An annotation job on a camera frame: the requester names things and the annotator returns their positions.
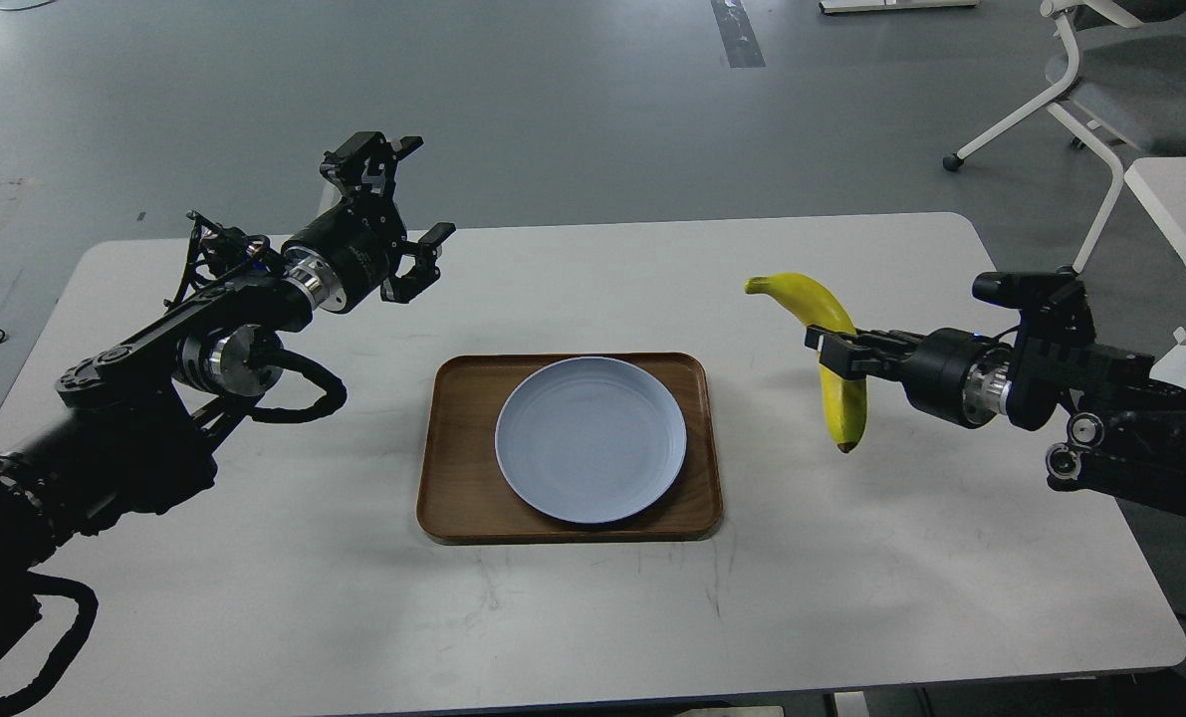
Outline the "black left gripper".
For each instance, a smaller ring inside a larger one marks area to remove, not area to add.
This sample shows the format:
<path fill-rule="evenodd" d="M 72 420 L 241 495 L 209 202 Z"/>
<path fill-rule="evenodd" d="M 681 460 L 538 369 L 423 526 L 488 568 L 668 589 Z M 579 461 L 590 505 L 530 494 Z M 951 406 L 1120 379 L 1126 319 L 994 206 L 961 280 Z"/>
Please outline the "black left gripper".
<path fill-rule="evenodd" d="M 326 183 L 323 216 L 282 248 L 291 265 L 315 273 L 314 296 L 323 311 L 349 313 L 380 287 L 387 303 L 409 305 L 441 277 L 436 262 L 455 223 L 439 222 L 417 241 L 407 241 L 396 213 L 396 169 L 422 145 L 419 135 L 388 140 L 382 132 L 356 132 L 339 148 L 325 151 L 319 166 Z M 364 196 L 377 196 L 388 209 L 334 207 Z"/>

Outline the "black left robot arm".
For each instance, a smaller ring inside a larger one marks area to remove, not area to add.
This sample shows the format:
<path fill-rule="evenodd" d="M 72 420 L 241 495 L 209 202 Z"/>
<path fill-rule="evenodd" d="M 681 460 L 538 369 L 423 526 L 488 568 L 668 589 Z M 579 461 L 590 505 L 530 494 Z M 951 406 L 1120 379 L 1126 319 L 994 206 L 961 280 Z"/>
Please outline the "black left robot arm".
<path fill-rule="evenodd" d="M 213 453 L 246 420 L 301 425 L 346 404 L 340 377 L 283 347 L 314 312 L 378 292 L 410 303 L 439 279 L 442 222 L 409 239 L 393 200 L 423 140 L 357 132 L 324 155 L 342 198 L 275 248 L 191 212 L 181 281 L 155 322 L 56 380 L 55 425 L 0 453 L 0 716 L 42 702 L 95 625 L 91 587 L 37 572 L 71 537 L 164 514 L 213 486 Z"/>

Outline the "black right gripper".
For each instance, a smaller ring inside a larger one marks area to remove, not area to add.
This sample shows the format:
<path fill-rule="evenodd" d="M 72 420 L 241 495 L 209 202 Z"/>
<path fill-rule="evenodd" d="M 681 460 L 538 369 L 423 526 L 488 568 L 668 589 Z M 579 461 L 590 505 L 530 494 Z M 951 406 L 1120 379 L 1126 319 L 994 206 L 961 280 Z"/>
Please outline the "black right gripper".
<path fill-rule="evenodd" d="M 804 345 L 841 379 L 901 380 L 912 406 L 955 425 L 976 428 L 1007 412 L 1013 348 L 978 333 L 943 328 L 920 343 L 906 331 L 844 333 L 811 324 Z"/>

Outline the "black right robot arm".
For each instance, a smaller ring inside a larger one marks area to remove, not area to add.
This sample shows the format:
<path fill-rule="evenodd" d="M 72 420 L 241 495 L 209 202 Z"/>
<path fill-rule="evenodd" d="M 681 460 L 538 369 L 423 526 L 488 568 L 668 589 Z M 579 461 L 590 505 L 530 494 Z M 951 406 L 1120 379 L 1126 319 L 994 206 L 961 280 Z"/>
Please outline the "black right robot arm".
<path fill-rule="evenodd" d="M 895 380 L 912 406 L 955 425 L 1003 416 L 1038 430 L 1064 408 L 1067 437 L 1045 454 L 1052 489 L 1092 489 L 1186 518 L 1186 389 L 1152 379 L 1152 356 L 1096 340 L 1076 273 L 983 273 L 973 295 L 1020 313 L 1012 344 L 952 328 L 917 335 L 821 324 L 804 341 L 843 379 Z"/>

